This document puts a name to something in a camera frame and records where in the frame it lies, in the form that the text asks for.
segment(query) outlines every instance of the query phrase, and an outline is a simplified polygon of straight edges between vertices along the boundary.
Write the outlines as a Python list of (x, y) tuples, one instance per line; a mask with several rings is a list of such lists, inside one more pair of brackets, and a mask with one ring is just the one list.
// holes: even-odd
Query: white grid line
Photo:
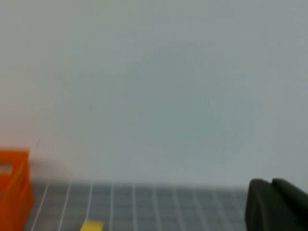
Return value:
[(194, 205), (196, 207), (197, 213), (200, 217), (203, 229), (206, 230), (206, 231), (211, 231), (211, 228), (209, 227), (209, 225), (207, 223), (205, 213), (204, 213), (203, 209), (201, 208), (200, 200), (199, 200), (198, 195), (197, 195), (195, 190), (193, 190), (192, 196), (193, 196), (192, 197), (193, 202), (194, 202)]
[(212, 192), (212, 199), (213, 199), (214, 203), (216, 204), (216, 210), (217, 210), (217, 212), (218, 212), (218, 214), (221, 218), (221, 221), (224, 224), (226, 230), (233, 231), (233, 228), (230, 224), (230, 221), (227, 218), (225, 211), (223, 210), (221, 201), (220, 201), (216, 191)]
[(109, 231), (113, 231), (113, 215), (114, 215), (114, 194), (115, 194), (115, 186), (111, 185), (110, 190), (110, 217), (109, 217)]
[(40, 213), (40, 211), (41, 211), (41, 209), (42, 209), (42, 207), (43, 207), (43, 204), (44, 204), (44, 201), (45, 201), (45, 197), (46, 197), (48, 188), (49, 188), (49, 181), (48, 181), (47, 184), (46, 184), (43, 198), (42, 198), (42, 200), (41, 200), (41, 202), (40, 202), (38, 212), (37, 212), (37, 214), (36, 214), (36, 216), (35, 216), (35, 218), (34, 218), (34, 221), (33, 221), (33, 224), (32, 224), (32, 227), (31, 227), (31, 230), (30, 230), (30, 231), (33, 231), (33, 229), (34, 229), (34, 227), (35, 227), (35, 225), (36, 225), (36, 222), (37, 222), (37, 220), (38, 220), (38, 218), (39, 218), (39, 213)]
[(182, 231), (186, 231), (186, 226), (185, 226), (184, 221), (183, 221), (183, 214), (182, 214), (181, 207), (180, 207), (180, 204), (179, 204), (176, 188), (174, 188), (173, 191), (172, 191), (172, 199), (173, 199), (173, 203), (175, 205), (176, 213), (178, 215), (180, 228), (181, 228)]
[(87, 207), (86, 220), (89, 218), (91, 201), (92, 201), (92, 190), (93, 190), (93, 183), (91, 182), (90, 191), (89, 191), (89, 199), (88, 199), (88, 207)]
[(133, 210), (132, 212), (133, 212), (133, 220), (134, 220), (134, 231), (138, 231), (135, 185), (132, 185), (132, 210)]
[(159, 207), (158, 207), (158, 202), (157, 202), (157, 195), (156, 195), (156, 187), (153, 186), (152, 188), (152, 199), (153, 199), (153, 209), (156, 217), (156, 224), (157, 224), (157, 230), (162, 231), (162, 223), (160, 220), (160, 213), (159, 213)]
[(244, 218), (244, 211), (242, 210), (240, 203), (239, 203), (237, 196), (236, 196), (234, 191), (232, 191), (232, 193), (231, 193), (231, 201), (232, 201), (232, 204), (234, 205), (234, 207), (236, 207), (240, 218)]
[(64, 218), (64, 214), (65, 214), (66, 205), (67, 205), (67, 201), (68, 201), (68, 198), (69, 198), (69, 193), (70, 193), (70, 191), (71, 191), (71, 182), (69, 183), (68, 188), (67, 188), (66, 199), (65, 199), (64, 206), (63, 206), (63, 210), (62, 210), (62, 214), (61, 214), (61, 219), (60, 219), (60, 222), (59, 222), (58, 231), (60, 231), (60, 230), (61, 230), (61, 227), (62, 227), (62, 222), (63, 222), (63, 218)]

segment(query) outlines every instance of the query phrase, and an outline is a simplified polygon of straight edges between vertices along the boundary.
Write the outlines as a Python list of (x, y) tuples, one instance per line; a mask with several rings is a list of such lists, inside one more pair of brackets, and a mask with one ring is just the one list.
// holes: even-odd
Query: orange crate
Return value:
[(22, 231), (33, 204), (28, 150), (0, 150), (0, 230)]

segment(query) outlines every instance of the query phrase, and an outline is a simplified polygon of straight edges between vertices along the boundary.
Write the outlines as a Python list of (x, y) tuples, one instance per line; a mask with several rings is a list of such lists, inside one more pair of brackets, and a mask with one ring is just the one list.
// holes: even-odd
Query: yellow object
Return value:
[(80, 231), (103, 231), (103, 223), (95, 220), (86, 220)]

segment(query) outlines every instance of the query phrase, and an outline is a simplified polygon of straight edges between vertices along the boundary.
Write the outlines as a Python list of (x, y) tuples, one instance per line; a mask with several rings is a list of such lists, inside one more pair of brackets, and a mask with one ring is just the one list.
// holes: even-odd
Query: gray floor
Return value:
[(244, 231), (247, 193), (159, 186), (34, 183), (24, 231), (79, 231), (86, 218), (105, 231)]

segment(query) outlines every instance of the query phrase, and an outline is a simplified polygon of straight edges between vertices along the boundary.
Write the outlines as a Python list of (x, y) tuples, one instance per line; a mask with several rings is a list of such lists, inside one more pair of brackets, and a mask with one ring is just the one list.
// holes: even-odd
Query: white wall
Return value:
[(2, 0), (0, 144), (37, 178), (308, 189), (308, 1)]

